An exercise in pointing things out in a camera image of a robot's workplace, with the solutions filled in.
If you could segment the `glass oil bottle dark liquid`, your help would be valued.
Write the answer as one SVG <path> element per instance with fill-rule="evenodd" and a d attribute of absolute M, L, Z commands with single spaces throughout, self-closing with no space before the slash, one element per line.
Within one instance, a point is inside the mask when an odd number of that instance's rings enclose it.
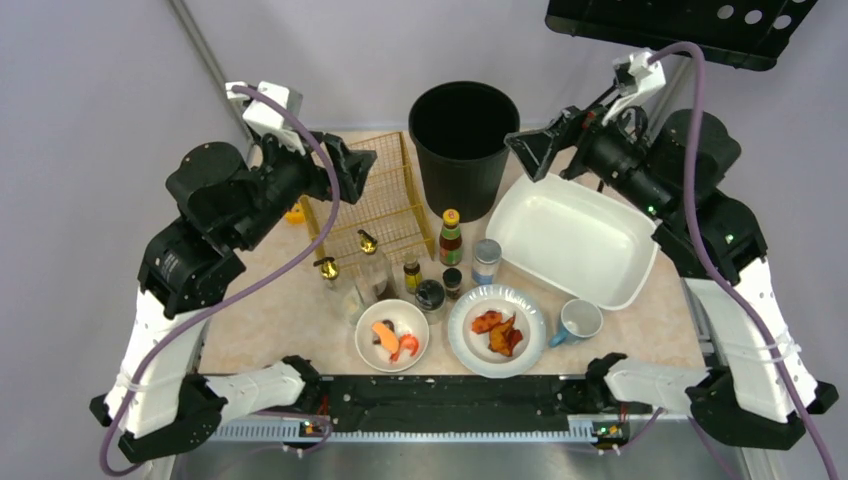
<path fill-rule="evenodd" d="M 392 265 L 386 254 L 379 249 L 378 240 L 364 229 L 359 229 L 357 233 L 364 254 L 361 272 L 374 298 L 377 301 L 398 299 Z"/>

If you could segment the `red sauce bottle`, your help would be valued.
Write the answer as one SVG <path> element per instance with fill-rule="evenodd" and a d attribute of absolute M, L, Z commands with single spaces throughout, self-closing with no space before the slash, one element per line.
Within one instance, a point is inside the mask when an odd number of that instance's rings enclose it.
<path fill-rule="evenodd" d="M 461 262 L 463 256 L 460 214 L 455 209 L 447 209 L 442 214 L 442 221 L 439 237 L 439 259 L 443 265 L 453 267 Z"/>

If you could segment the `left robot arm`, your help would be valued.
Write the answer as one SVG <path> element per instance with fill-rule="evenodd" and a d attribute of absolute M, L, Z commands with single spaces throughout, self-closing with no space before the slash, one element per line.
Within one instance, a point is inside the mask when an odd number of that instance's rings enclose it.
<path fill-rule="evenodd" d="M 291 355 L 234 375 L 198 372 L 207 312 L 245 271 L 240 251 L 254 249 L 303 196 L 355 203 L 377 155 L 317 133 L 331 165 L 314 150 L 290 151 L 273 135 L 249 166 L 226 142 L 188 152 L 166 182 L 178 217 L 148 243 L 140 266 L 136 315 L 115 385 L 90 411 L 118 435 L 125 458 L 139 465 L 189 452 L 229 421 L 314 395 L 318 372 Z"/>

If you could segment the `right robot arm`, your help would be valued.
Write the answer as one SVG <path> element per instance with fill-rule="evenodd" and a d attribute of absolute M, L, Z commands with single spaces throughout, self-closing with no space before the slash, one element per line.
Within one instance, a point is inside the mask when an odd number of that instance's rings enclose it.
<path fill-rule="evenodd" d="M 786 451 L 814 434 L 810 419 L 839 394 L 801 361 L 771 288 L 755 214 L 719 189 L 741 147 L 718 118 L 678 110 L 649 141 L 628 135 L 605 107 L 571 107 L 547 127 L 510 133 L 504 142 L 535 182 L 560 151 L 573 148 L 561 177 L 592 173 L 654 220 L 653 241 L 711 322 L 726 359 L 720 367 L 654 365 L 618 353 L 593 360 L 590 373 L 613 398 L 685 414 L 727 446 Z"/>

